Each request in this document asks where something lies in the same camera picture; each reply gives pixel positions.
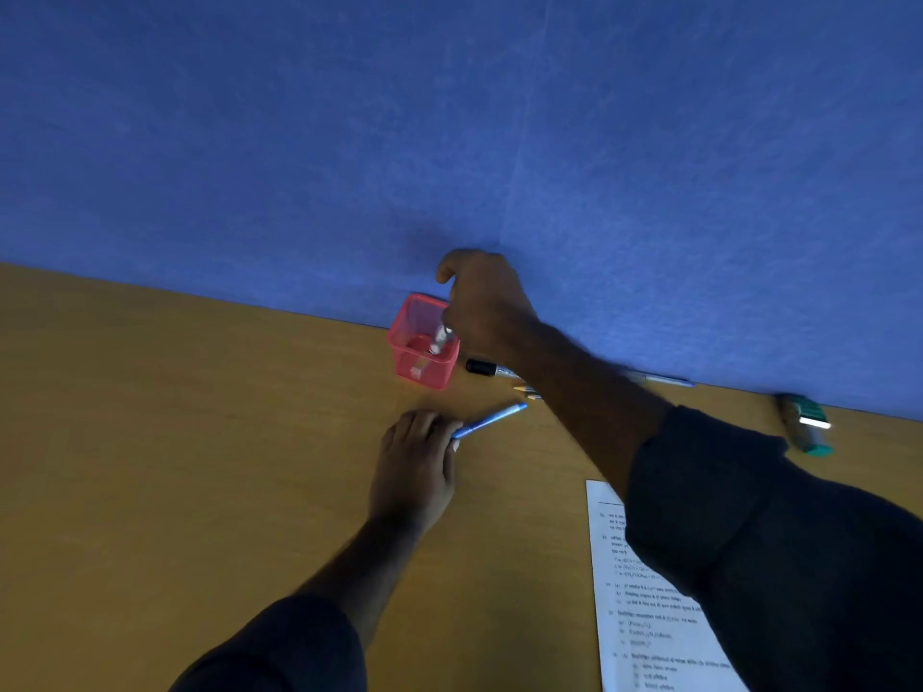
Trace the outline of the person's right hand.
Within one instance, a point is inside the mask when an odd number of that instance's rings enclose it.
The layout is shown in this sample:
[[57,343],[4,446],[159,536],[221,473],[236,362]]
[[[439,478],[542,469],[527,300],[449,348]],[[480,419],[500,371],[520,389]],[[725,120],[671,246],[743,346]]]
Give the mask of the person's right hand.
[[509,260],[478,250],[462,274],[438,283],[452,285],[443,322],[463,345],[492,361],[514,360],[538,316]]

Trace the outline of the person's left hand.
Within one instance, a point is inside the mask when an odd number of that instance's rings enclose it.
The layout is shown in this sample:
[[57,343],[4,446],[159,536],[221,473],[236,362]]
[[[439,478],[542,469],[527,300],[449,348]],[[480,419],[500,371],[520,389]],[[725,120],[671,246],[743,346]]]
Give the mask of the person's left hand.
[[411,445],[411,419],[416,411],[405,412],[398,420],[393,453],[380,457],[368,500],[368,516],[398,525],[419,539],[442,517],[455,492],[446,486],[442,474],[444,452],[451,435],[462,422],[437,413],[437,430],[430,446]]

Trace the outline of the person's right forearm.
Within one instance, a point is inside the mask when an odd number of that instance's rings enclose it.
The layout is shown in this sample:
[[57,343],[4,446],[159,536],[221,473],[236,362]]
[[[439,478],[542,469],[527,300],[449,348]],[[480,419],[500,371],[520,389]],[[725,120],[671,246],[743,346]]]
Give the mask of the person's right forearm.
[[784,440],[674,406],[550,325],[496,353],[605,476],[626,539],[701,608],[751,692],[923,692],[923,520]]

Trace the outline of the person's left forearm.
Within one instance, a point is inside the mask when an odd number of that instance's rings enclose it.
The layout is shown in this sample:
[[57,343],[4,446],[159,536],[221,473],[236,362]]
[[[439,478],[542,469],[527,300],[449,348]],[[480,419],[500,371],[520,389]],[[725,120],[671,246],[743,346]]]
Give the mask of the person's left forearm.
[[169,692],[366,692],[365,651],[421,535],[397,517],[368,520],[309,581],[198,658]]

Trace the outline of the pink mesh pen holder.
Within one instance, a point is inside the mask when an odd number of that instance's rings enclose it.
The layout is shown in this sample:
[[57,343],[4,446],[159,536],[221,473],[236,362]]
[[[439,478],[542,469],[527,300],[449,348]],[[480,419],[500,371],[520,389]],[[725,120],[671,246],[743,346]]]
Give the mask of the pink mesh pen holder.
[[399,377],[430,390],[447,389],[460,354],[460,341],[449,332],[438,353],[432,348],[448,306],[447,301],[421,293],[405,298],[387,333]]

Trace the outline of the grey blue pen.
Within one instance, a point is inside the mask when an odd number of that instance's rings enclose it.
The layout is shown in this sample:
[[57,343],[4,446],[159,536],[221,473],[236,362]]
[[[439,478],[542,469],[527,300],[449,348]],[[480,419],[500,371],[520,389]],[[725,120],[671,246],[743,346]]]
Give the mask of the grey blue pen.
[[685,387],[685,388],[692,388],[697,385],[697,383],[694,383],[686,379],[666,376],[666,375],[657,374],[657,373],[635,371],[635,370],[624,370],[624,374],[633,382],[640,383],[640,384],[661,383],[661,384],[669,384],[669,385]]

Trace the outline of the printed white paper sheet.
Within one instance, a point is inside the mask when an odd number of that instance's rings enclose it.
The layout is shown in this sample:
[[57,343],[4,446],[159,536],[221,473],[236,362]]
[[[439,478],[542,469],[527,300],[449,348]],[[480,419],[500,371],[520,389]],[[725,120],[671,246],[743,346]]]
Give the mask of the printed white paper sheet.
[[627,544],[612,488],[585,490],[603,692],[748,692],[699,605]]

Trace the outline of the green stapler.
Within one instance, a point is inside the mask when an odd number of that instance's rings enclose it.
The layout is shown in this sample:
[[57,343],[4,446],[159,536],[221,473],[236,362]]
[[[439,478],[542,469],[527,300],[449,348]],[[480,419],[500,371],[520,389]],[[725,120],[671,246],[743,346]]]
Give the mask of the green stapler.
[[834,453],[827,434],[832,428],[823,407],[804,395],[778,394],[775,403],[792,444],[803,454],[827,457]]

